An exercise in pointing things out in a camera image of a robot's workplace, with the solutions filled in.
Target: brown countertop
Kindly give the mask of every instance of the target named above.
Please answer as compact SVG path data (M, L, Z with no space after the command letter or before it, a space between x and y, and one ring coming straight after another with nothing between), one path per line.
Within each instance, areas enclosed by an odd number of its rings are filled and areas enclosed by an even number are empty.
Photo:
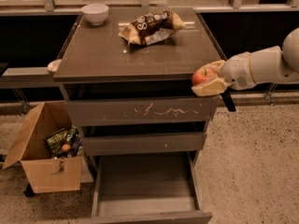
M190 78L204 64L221 59L205 27L191 8L171 9L186 23L165 41L127 45L118 33L144 15L141 8L111 8L106 22L92 26L84 16L54 78L57 81L116 81Z

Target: gray drawer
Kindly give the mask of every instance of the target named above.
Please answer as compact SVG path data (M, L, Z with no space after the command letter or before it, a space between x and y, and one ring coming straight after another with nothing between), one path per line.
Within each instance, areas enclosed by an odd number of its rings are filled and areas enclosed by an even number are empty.
M204 224L188 153L100 157L92 217L83 223Z
M205 133L144 134L83 137L88 156L201 150Z
M65 104L75 125L80 127L90 127L145 123L172 123L183 122L186 120L204 120L208 122L214 116L217 100L217 97L182 99L160 98L68 101Z

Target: speckled floor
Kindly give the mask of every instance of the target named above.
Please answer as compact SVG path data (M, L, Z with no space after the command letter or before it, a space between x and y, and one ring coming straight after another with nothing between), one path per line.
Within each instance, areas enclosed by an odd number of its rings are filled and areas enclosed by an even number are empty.
M213 213L209 223L298 223L298 93L274 97L273 106L260 96L234 100L234 113L218 107L195 165L203 210ZM18 107L0 108L2 149L20 127L16 113ZM93 183L31 198L26 186L19 164L0 171L1 223L73 224L91 214Z

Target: cardboard box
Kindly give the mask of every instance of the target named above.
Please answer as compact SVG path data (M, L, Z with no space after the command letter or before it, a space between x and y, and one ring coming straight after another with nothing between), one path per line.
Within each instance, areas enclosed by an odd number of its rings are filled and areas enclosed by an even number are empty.
M82 157L52 159L44 143L48 135L71 126L64 102L45 102L33 108L23 121L3 169L20 161L34 193L80 189Z

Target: cabinet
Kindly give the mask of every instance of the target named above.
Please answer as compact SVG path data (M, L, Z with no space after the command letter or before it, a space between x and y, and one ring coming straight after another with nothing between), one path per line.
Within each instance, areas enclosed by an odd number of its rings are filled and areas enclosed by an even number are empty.
M112 8L105 24L81 18L54 79L97 157L92 217L86 223L208 223L193 166L218 96L199 98L193 72L220 60L190 8L186 28L148 47L128 46L119 30L141 8Z

